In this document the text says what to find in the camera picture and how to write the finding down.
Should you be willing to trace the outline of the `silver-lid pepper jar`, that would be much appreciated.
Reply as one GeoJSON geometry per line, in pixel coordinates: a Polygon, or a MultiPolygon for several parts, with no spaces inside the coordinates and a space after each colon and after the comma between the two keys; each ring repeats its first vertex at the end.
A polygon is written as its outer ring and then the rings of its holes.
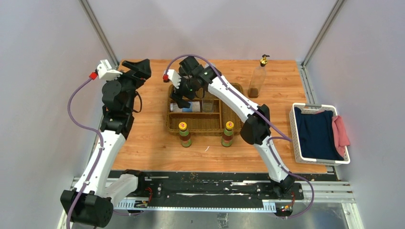
{"type": "Polygon", "coordinates": [[[170,103],[170,111],[175,113],[199,113],[201,112],[201,102],[189,102],[189,108],[179,108],[176,103],[170,103]]]}

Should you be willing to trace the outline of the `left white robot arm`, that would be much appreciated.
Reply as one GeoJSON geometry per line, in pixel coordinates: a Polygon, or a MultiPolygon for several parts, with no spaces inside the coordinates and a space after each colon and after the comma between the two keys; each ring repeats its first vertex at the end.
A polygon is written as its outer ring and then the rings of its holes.
{"type": "Polygon", "coordinates": [[[103,228],[110,222],[115,206],[129,194],[153,196],[152,189],[145,183],[145,174],[138,170],[125,170],[117,181],[106,185],[115,158],[133,126],[138,89],[151,77],[149,59],[123,61],[122,65],[126,71],[113,68],[108,60],[101,60],[86,81],[105,81],[103,119],[99,128],[87,127],[98,141],[78,182],[71,190],[64,190],[60,197],[67,215],[67,228],[72,223],[103,228]]]}

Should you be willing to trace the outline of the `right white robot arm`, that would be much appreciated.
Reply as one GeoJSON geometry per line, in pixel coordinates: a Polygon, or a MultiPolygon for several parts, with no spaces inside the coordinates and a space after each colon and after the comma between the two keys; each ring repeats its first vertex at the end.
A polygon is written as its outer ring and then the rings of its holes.
{"type": "Polygon", "coordinates": [[[178,107],[189,108],[186,99],[193,99],[196,92],[203,89],[224,102],[243,122],[240,132],[242,139],[252,145],[264,161],[273,184],[273,194],[278,199],[287,198],[295,179],[276,149],[271,130],[278,132],[281,139],[291,139],[271,123],[269,107],[245,97],[207,59],[195,54],[183,54],[175,60],[181,61],[179,70],[167,66],[162,77],[164,82],[174,87],[171,99],[178,107]]]}

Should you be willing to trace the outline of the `woven wicker divided basket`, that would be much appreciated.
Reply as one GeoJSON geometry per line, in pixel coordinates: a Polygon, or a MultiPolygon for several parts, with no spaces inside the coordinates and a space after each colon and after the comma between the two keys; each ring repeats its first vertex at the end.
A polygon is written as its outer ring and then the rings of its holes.
{"type": "Polygon", "coordinates": [[[213,111],[204,112],[175,112],[171,110],[171,104],[176,104],[170,98],[173,86],[169,86],[166,102],[166,128],[169,134],[179,134],[179,123],[185,122],[188,130],[193,135],[220,136],[228,121],[234,123],[234,134],[239,135],[243,122],[238,115],[218,98],[213,99],[213,111]]]}

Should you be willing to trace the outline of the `left green sauce bottle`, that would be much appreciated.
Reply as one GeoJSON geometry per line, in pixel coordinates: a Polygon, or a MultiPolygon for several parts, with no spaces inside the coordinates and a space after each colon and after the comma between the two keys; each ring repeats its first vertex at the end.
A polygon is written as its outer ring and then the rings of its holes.
{"type": "Polygon", "coordinates": [[[191,134],[190,134],[187,124],[185,122],[179,123],[179,135],[180,135],[181,145],[183,147],[190,147],[192,144],[191,134]]]}

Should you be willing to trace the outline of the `green sauce bottle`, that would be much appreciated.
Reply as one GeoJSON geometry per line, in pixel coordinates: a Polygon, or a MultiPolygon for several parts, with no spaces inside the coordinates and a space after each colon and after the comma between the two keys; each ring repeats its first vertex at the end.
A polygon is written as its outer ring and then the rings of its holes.
{"type": "Polygon", "coordinates": [[[230,147],[233,143],[234,138],[234,123],[232,121],[228,121],[225,124],[225,128],[222,133],[221,144],[224,147],[230,147]]]}
{"type": "Polygon", "coordinates": [[[191,134],[190,134],[187,124],[185,122],[179,123],[179,135],[180,135],[181,145],[183,147],[190,147],[192,144],[191,134]]]}

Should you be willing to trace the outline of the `right green sauce bottle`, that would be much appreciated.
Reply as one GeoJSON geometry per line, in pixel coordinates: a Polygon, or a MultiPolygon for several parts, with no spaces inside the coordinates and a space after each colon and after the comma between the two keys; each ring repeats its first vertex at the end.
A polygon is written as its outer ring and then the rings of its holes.
{"type": "Polygon", "coordinates": [[[232,121],[228,121],[225,124],[225,128],[222,133],[221,144],[224,147],[230,147],[233,143],[234,138],[234,123],[232,121]]]}

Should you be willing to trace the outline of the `white plastic perforated basket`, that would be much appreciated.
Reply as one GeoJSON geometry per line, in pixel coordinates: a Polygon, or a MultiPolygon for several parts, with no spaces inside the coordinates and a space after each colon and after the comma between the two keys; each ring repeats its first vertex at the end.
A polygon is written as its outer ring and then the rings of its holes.
{"type": "Polygon", "coordinates": [[[306,104],[306,103],[293,103],[291,110],[289,112],[290,129],[292,135],[292,144],[294,149],[294,157],[297,163],[303,164],[315,164],[315,165],[325,165],[325,166],[339,166],[347,165],[351,162],[348,148],[344,147],[344,151],[338,151],[338,153],[344,158],[342,161],[339,160],[325,160],[325,159],[314,159],[303,157],[300,149],[298,128],[296,124],[296,116],[294,114],[294,108],[298,107],[302,110],[304,114],[317,114],[323,111],[333,111],[333,116],[337,116],[336,108],[332,105],[318,105],[318,104],[306,104]]]}

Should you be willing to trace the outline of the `dark blue cloth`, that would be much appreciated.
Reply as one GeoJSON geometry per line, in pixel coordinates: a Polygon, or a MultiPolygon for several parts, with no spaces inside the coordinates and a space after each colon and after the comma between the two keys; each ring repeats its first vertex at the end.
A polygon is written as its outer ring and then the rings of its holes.
{"type": "Polygon", "coordinates": [[[304,114],[300,108],[295,107],[294,114],[303,157],[339,161],[344,159],[334,143],[333,111],[304,114]]]}

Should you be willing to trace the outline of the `pink cloth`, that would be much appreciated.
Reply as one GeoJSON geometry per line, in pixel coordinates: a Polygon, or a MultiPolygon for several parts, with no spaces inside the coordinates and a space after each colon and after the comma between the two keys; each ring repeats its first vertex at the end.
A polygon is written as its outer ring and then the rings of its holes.
{"type": "Polygon", "coordinates": [[[343,119],[339,115],[332,117],[332,131],[336,149],[344,151],[344,147],[350,145],[350,140],[347,136],[343,119]]]}

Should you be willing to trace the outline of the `left aluminium frame post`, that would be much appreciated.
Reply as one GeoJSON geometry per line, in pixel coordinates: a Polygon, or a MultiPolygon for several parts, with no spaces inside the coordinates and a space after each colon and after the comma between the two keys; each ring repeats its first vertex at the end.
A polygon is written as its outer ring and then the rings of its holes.
{"type": "Polygon", "coordinates": [[[86,16],[88,17],[93,29],[95,30],[102,46],[104,47],[109,61],[112,64],[113,67],[118,67],[119,66],[119,59],[117,58],[115,52],[113,51],[113,48],[108,41],[107,36],[104,33],[104,30],[102,29],[97,16],[95,15],[90,3],[88,0],[79,0],[80,5],[82,6],[82,9],[84,10],[86,16]]]}

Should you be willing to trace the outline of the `aluminium frame post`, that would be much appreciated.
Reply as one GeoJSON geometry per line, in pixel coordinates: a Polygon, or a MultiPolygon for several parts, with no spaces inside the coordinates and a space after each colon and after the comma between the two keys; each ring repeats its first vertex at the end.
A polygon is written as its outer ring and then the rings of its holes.
{"type": "Polygon", "coordinates": [[[326,20],[324,21],[323,25],[321,26],[320,31],[318,32],[315,40],[313,41],[311,47],[309,48],[307,54],[304,57],[304,60],[301,62],[302,68],[306,68],[307,65],[310,63],[311,59],[313,58],[316,50],[320,46],[321,42],[323,41],[325,35],[329,31],[330,27],[332,26],[333,22],[335,21],[336,17],[338,16],[339,12],[341,11],[342,7],[346,3],[346,0],[336,0],[332,9],[330,10],[326,20]]]}
{"type": "Polygon", "coordinates": [[[88,0],[79,0],[80,5],[82,6],[82,9],[84,10],[86,16],[88,17],[93,29],[95,30],[102,46],[104,47],[109,61],[112,64],[113,67],[118,67],[119,66],[119,59],[117,58],[115,52],[113,51],[113,48],[108,41],[107,36],[104,33],[104,30],[102,29],[97,16],[95,15],[90,3],[88,0]]]}

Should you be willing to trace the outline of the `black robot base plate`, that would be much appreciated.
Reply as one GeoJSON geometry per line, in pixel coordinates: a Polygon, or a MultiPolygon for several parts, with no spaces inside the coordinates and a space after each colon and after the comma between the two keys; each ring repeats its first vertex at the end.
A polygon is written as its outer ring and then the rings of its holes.
{"type": "Polygon", "coordinates": [[[146,171],[142,183],[125,198],[134,202],[131,208],[258,210],[267,201],[304,199],[300,183],[282,191],[267,173],[146,171]]]}

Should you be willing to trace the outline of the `right aluminium frame post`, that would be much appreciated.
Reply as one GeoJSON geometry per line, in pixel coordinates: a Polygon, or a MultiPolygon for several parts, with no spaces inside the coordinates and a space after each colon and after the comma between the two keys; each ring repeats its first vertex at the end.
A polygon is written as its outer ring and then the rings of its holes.
{"type": "Polygon", "coordinates": [[[332,9],[330,10],[326,20],[324,21],[323,25],[321,26],[320,31],[318,32],[315,40],[313,41],[311,47],[309,48],[307,54],[304,57],[304,60],[301,62],[302,68],[306,68],[307,65],[310,63],[311,59],[313,58],[316,50],[320,46],[321,42],[323,41],[325,35],[329,31],[330,27],[332,26],[333,22],[335,21],[336,17],[338,16],[339,12],[341,11],[342,7],[346,3],[346,0],[336,0],[332,9]]]}

